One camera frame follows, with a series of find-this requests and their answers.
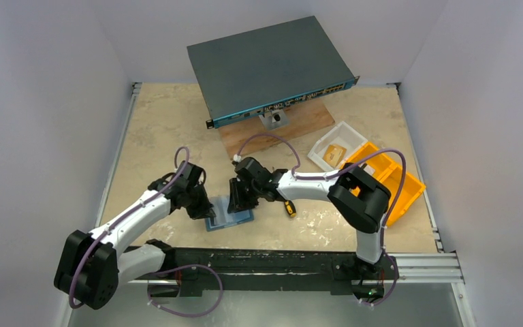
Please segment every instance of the orange bin compartment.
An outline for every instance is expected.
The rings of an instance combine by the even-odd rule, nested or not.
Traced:
[[[378,147],[375,146],[372,142],[367,142],[353,155],[348,157],[346,161],[342,161],[339,167],[343,166],[346,162],[357,162],[378,150]],[[400,178],[402,177],[402,166],[395,162],[386,153],[382,153],[376,157],[373,157],[372,159],[369,159],[366,161],[366,164],[370,166],[370,168],[366,168],[366,171],[370,170],[369,172],[371,173],[371,170],[373,169],[374,171],[372,176],[374,176],[374,178],[377,179],[380,183],[384,184],[384,186],[386,186],[392,194],[388,204],[390,205],[392,201],[394,201],[394,196],[398,191]],[[404,188],[402,189],[402,193],[398,198],[398,202],[396,203],[392,214],[387,220],[387,225],[393,225],[401,216],[403,216],[406,211],[408,211],[408,208],[410,208],[412,203],[414,203],[414,201],[422,195],[425,188],[426,186],[422,182],[420,182],[409,172],[406,172]],[[354,189],[352,191],[355,196],[358,195],[359,192],[359,189]]]

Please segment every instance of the beige marble surface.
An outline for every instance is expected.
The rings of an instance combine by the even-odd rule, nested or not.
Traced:
[[[322,98],[336,122],[345,121],[380,147],[404,152],[408,171],[417,175],[407,126],[395,89],[354,87]],[[180,145],[191,149],[191,162],[207,171],[209,196],[227,195],[234,176],[219,132],[206,129],[206,104],[196,84],[142,85],[129,124],[123,150],[108,196],[103,222],[129,206],[156,178],[174,169],[173,156]],[[306,154],[331,127],[292,140],[302,158],[300,172],[318,172]],[[268,169],[290,168],[296,160],[284,144],[253,154]],[[354,251],[355,232],[329,202],[298,200],[298,216],[290,219],[280,202],[260,200],[255,220],[207,232],[204,221],[176,211],[149,228],[134,244],[159,238],[175,247],[241,249],[297,249]],[[423,198],[388,228],[390,252],[436,252]]]

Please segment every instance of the white plastic tray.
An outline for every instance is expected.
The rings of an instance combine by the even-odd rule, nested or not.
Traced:
[[[350,127],[350,125],[346,124],[346,122],[342,121],[314,144],[310,153],[308,153],[308,158],[314,161],[324,172],[329,172],[336,169],[336,167],[328,165],[328,163],[322,159],[328,149],[328,145],[337,144],[345,147],[346,153],[343,160],[346,160],[366,144],[366,142],[368,142],[368,139]]]

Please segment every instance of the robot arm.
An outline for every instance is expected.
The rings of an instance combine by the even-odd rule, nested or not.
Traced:
[[[326,179],[324,173],[297,173],[294,176],[291,170],[269,172],[252,157],[234,164],[238,177],[229,182],[229,212],[254,208],[258,198],[270,202],[297,199],[328,201],[356,229],[358,259],[368,264],[376,264],[380,260],[380,222],[388,209],[390,191],[363,169],[356,167],[337,178]],[[352,194],[356,188],[360,190],[357,196]]]
[[[370,271],[379,269],[382,254],[380,221],[388,208],[390,192],[363,169],[356,167],[327,180],[324,173],[294,176],[286,169],[269,172],[251,157],[235,165],[237,177],[229,181],[229,213],[255,208],[259,198],[271,202],[297,199],[329,201],[356,229],[356,255],[361,261],[360,267]],[[77,266],[102,234],[107,235],[95,246],[78,274],[74,294],[77,300],[92,309],[104,306],[119,285],[148,273],[177,267],[175,249],[161,241],[150,240],[133,251],[126,249],[150,226],[177,209],[185,208],[192,219],[213,218],[212,204],[200,181],[203,173],[202,168],[187,163],[180,178],[162,194],[159,191],[172,174],[152,182],[138,201],[112,221],[89,233],[76,230],[70,234],[55,275],[55,287],[69,293]],[[357,196],[352,194],[356,187],[360,190]],[[140,204],[141,208],[113,226],[112,230],[109,229],[116,219]]]
[[[163,189],[168,183],[168,178],[173,174],[152,182],[138,201],[112,221],[89,233],[80,230],[71,233],[65,241],[59,260],[54,279],[55,287],[69,293],[80,260],[93,241],[104,232],[107,235],[94,248],[78,276],[75,289],[77,300],[93,309],[99,309],[111,299],[119,285],[161,270],[172,251],[172,248],[165,243],[151,240],[133,251],[126,252],[126,249],[154,223],[177,209],[185,208],[192,219],[214,217],[212,204],[208,200],[204,184],[200,181],[203,173],[203,168],[187,163],[174,184],[153,201],[147,203],[148,199]],[[114,226],[112,230],[109,229],[109,226],[114,225],[119,217],[139,204],[142,205],[141,208]]]

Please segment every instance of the yellow screwdriver handle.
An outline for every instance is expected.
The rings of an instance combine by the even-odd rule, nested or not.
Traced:
[[[287,211],[287,214],[294,218],[296,216],[296,208],[294,206],[294,203],[292,201],[286,201],[284,202],[285,210]]]

